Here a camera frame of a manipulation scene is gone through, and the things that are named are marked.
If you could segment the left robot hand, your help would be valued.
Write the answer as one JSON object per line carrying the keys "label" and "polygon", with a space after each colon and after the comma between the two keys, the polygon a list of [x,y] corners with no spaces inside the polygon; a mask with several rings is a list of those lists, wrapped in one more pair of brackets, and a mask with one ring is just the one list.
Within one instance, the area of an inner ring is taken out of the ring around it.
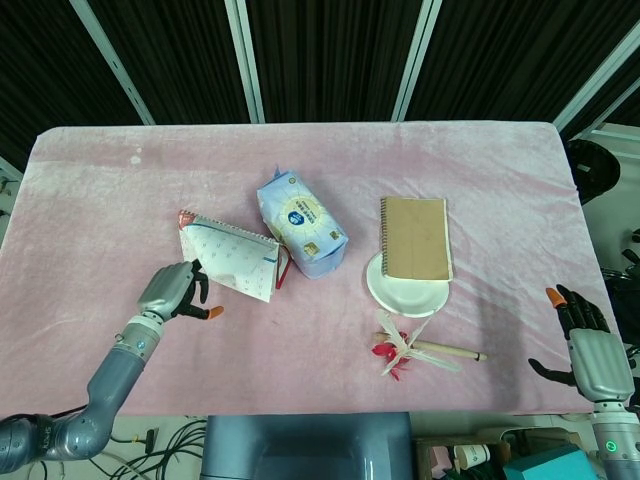
{"label": "left robot hand", "polygon": [[224,313],[223,306],[205,309],[193,304],[199,291],[204,304],[209,294],[209,280],[199,260],[185,261],[159,269],[138,299],[139,313],[167,322],[176,316],[211,320]]}

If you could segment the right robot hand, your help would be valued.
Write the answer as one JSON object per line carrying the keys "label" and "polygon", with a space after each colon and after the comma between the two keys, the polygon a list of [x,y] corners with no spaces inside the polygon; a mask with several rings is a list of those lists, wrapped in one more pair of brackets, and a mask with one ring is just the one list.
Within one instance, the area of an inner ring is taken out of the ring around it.
{"label": "right robot hand", "polygon": [[635,392],[629,359],[600,308],[561,284],[545,293],[556,311],[571,366],[568,371],[551,370],[530,358],[531,368],[546,380],[576,388],[594,404],[627,402]]}

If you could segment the spiral desk calendar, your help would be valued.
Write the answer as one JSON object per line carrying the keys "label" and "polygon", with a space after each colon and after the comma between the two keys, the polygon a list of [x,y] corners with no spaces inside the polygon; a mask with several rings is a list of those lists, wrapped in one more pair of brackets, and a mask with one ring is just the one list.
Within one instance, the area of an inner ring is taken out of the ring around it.
{"label": "spiral desk calendar", "polygon": [[178,231],[183,258],[197,260],[209,280],[268,303],[281,263],[277,240],[182,210]]}

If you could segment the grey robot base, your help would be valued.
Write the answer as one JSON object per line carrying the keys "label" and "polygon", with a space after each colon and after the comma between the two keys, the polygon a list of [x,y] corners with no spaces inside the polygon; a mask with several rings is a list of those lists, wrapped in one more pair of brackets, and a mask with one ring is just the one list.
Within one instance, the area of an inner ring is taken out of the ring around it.
{"label": "grey robot base", "polygon": [[413,480],[409,415],[210,416],[200,480]]}

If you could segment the teal box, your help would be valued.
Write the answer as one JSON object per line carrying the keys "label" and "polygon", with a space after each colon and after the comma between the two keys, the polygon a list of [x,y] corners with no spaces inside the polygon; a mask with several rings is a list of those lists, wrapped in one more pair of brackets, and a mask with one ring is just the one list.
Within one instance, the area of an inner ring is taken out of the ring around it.
{"label": "teal box", "polygon": [[503,471],[507,480],[598,480],[586,454],[572,444],[513,460]]}

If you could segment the blue tissue pack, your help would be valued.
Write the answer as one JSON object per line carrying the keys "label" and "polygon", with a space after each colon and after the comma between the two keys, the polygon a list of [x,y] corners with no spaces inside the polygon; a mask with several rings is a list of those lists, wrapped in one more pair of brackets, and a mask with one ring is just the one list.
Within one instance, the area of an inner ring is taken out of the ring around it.
{"label": "blue tissue pack", "polygon": [[296,172],[277,170],[257,201],[263,222],[307,278],[339,267],[349,237]]}

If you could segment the white paper cup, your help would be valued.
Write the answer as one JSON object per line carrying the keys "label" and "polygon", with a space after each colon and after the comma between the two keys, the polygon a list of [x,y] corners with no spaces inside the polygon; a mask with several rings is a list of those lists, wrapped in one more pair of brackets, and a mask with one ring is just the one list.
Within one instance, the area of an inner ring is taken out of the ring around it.
{"label": "white paper cup", "polygon": [[456,445],[454,456],[461,470],[468,470],[491,459],[491,453],[486,444]]}

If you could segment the pink table cloth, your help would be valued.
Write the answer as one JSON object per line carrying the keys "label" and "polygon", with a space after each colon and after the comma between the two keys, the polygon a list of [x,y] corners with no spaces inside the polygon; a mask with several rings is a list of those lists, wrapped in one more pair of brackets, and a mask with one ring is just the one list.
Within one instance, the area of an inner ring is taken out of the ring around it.
{"label": "pink table cloth", "polygon": [[[40,134],[0,247],[0,418],[84,404],[153,274],[182,258],[178,213],[261,232],[256,191],[276,169],[296,171],[345,229],[342,264],[317,280],[291,269],[269,302],[212,284],[224,313],[169,321],[124,413],[590,409],[529,364],[569,363],[548,287],[611,310],[556,128],[305,123]],[[387,195],[446,200],[454,277],[423,336],[486,361],[384,374],[364,273]]]}

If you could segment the wooden stick feather toy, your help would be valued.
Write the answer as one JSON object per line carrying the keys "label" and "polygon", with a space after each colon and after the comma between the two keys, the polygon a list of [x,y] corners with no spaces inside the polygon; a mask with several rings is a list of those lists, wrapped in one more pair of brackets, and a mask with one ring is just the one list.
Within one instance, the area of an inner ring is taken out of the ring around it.
{"label": "wooden stick feather toy", "polygon": [[374,345],[371,348],[371,353],[385,362],[381,375],[391,377],[395,381],[400,380],[400,373],[405,371],[407,365],[412,361],[457,373],[461,370],[460,365],[453,360],[441,358],[439,355],[475,362],[485,362],[489,358],[487,354],[482,352],[421,340],[420,335],[428,325],[429,319],[422,322],[410,334],[399,330],[390,314],[384,310],[376,312],[376,321],[380,331],[373,336]]}

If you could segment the black round stool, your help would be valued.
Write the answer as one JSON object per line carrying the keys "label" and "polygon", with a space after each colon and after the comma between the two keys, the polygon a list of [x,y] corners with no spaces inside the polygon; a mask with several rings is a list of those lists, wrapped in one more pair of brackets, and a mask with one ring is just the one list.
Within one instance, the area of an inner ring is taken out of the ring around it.
{"label": "black round stool", "polygon": [[582,205],[608,192],[618,183],[620,163],[601,145],[575,139],[565,145],[565,153]]}

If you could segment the white paper plate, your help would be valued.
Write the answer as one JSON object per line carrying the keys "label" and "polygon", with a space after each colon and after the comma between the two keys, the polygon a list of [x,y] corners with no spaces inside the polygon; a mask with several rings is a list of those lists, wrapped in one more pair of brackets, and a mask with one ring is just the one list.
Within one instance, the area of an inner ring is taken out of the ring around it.
{"label": "white paper plate", "polygon": [[382,273],[382,254],[366,268],[366,284],[372,297],[387,311],[408,318],[425,318],[440,310],[449,297],[449,283],[397,279]]}

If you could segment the brown spiral notebook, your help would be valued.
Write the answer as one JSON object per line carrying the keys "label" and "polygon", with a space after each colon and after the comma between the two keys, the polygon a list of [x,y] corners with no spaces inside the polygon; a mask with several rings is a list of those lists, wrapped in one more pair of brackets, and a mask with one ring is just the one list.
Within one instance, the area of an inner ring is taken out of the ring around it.
{"label": "brown spiral notebook", "polygon": [[380,201],[380,220],[384,276],[435,282],[453,279],[444,199],[386,196]]}

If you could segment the white frame post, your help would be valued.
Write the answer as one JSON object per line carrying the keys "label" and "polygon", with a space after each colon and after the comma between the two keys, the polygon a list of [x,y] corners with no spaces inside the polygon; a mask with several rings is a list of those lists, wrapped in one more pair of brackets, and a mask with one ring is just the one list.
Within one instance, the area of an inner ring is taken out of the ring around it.
{"label": "white frame post", "polygon": [[224,0],[249,119],[266,122],[246,0]]}
{"label": "white frame post", "polygon": [[391,122],[402,122],[406,118],[442,3],[443,0],[422,0],[421,2],[421,8],[391,114]]}
{"label": "white frame post", "polygon": [[132,107],[138,114],[142,124],[146,126],[155,125],[156,122],[152,114],[138,92],[138,89],[96,17],[88,0],[68,0],[68,2],[115,76]]}
{"label": "white frame post", "polygon": [[605,86],[624,63],[640,48],[640,20],[626,33],[609,55],[577,90],[553,121],[558,132],[566,128]]}

